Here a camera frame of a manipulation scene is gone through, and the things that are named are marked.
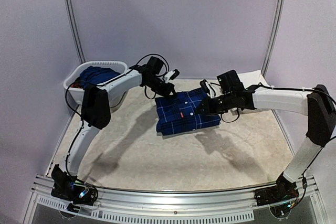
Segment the blue plaid shirt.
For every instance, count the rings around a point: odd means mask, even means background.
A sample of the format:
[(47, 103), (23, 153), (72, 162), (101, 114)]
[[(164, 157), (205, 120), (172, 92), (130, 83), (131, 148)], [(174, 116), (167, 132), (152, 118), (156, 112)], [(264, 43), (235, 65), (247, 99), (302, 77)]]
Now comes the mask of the blue plaid shirt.
[(173, 98), (155, 99), (158, 122), (156, 131), (163, 136), (180, 134), (207, 127), (218, 126), (218, 115), (196, 113), (200, 102), (207, 97), (202, 88), (178, 92)]

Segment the white t-shirt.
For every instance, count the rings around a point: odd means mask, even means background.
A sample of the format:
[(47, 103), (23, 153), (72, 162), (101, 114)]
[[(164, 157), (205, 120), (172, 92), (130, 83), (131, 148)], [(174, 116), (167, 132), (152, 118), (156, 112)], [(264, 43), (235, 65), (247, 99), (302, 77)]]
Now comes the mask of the white t-shirt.
[(269, 86), (269, 84), (266, 82), (265, 78), (261, 74), (261, 70), (238, 73), (237, 75), (245, 88), (248, 88), (252, 85), (257, 85), (259, 83), (262, 83), (265, 86)]

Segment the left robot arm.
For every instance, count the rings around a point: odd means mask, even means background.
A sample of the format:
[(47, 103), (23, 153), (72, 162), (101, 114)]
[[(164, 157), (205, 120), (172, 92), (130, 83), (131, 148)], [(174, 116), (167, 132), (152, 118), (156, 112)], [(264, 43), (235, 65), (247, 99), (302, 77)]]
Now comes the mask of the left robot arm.
[(65, 155), (65, 170), (71, 177), (78, 174), (81, 161), (92, 140), (111, 120), (111, 108), (117, 105), (130, 89), (144, 87), (165, 98), (176, 94), (174, 80), (180, 72), (171, 70), (167, 60), (158, 54), (149, 54), (148, 62), (126, 67), (120, 75), (97, 84), (85, 81), (81, 95), (73, 94), (75, 102), (81, 106), (80, 126)]

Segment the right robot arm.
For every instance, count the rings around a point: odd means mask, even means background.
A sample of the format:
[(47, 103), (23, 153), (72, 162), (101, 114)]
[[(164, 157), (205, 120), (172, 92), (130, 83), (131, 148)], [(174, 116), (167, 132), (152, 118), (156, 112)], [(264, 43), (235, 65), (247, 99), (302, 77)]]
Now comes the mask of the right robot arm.
[(245, 86), (235, 70), (217, 76), (221, 94), (207, 80), (200, 81), (206, 97), (196, 108), (201, 115), (222, 115), (231, 109), (278, 110), (307, 118), (307, 132), (299, 149), (271, 190), (276, 201), (291, 194), (292, 186), (311, 166), (322, 149), (334, 138), (335, 99), (324, 85), (313, 88), (274, 87), (263, 83)]

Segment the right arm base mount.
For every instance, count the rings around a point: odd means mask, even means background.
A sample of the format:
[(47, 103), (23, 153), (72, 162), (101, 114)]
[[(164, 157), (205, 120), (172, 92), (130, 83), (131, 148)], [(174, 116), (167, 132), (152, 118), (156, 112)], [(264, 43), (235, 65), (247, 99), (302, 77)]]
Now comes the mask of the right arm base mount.
[(300, 196), (297, 183), (287, 181), (281, 174), (274, 186), (256, 189), (254, 200), (258, 207), (269, 206), (269, 210), (275, 218), (286, 219), (306, 195), (308, 184), (304, 174), (302, 174), (301, 182), (303, 193)]

